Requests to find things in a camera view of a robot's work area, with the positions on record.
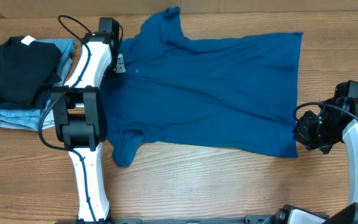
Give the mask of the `blue polo shirt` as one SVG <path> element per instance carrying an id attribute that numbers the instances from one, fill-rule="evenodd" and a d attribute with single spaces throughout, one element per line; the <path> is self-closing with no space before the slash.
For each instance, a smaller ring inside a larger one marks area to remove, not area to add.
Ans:
<path id="1" fill-rule="evenodd" d="M 120 46 L 125 72 L 100 86 L 115 163 L 157 141 L 295 158 L 301 42 L 299 32 L 191 40 L 179 8 L 150 16 Z"/>

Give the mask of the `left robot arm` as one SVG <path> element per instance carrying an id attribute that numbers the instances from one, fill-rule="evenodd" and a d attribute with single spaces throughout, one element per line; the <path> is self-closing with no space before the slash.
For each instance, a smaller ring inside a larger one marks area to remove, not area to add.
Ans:
<path id="1" fill-rule="evenodd" d="M 104 77 L 124 71 L 119 54 L 123 29 L 112 17 L 102 17 L 96 32 L 81 42 L 81 57 L 72 76 L 52 90 L 57 138 L 68 151 L 79 197 L 77 223 L 111 223 L 104 189 L 102 150 L 108 127 L 99 86 Z"/>

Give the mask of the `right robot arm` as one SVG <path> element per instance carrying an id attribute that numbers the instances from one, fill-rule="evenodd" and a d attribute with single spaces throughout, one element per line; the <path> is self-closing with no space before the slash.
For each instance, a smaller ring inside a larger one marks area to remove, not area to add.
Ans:
<path id="1" fill-rule="evenodd" d="M 308 150 L 319 149 L 323 154 L 328 154 L 339 142 L 345 144 L 349 168 L 347 207 L 324 218 L 285 205 L 266 218 L 266 223 L 358 223 L 358 82 L 338 84 L 332 98 L 315 105 L 320 108 L 319 114 L 307 111 L 298 118 L 294 138 Z"/>

